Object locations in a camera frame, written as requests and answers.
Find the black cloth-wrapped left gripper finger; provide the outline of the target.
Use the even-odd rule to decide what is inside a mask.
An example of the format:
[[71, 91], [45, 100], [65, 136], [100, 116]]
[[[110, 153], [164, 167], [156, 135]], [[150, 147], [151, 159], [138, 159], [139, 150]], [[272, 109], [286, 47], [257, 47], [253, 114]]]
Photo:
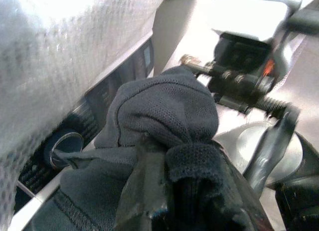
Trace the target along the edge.
[[270, 231], [249, 184], [217, 144], [152, 144], [154, 231]]

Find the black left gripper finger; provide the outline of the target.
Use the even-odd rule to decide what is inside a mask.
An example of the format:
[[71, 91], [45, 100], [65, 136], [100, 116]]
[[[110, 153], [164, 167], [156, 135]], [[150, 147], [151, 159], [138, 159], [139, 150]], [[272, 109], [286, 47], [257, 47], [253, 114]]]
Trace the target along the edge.
[[261, 192], [275, 166], [282, 160], [300, 115], [298, 108], [286, 108], [283, 116], [263, 133], [244, 178], [255, 192]]
[[137, 163], [118, 203], [117, 231], [172, 230], [172, 184], [168, 180], [167, 149], [153, 138], [141, 138]]

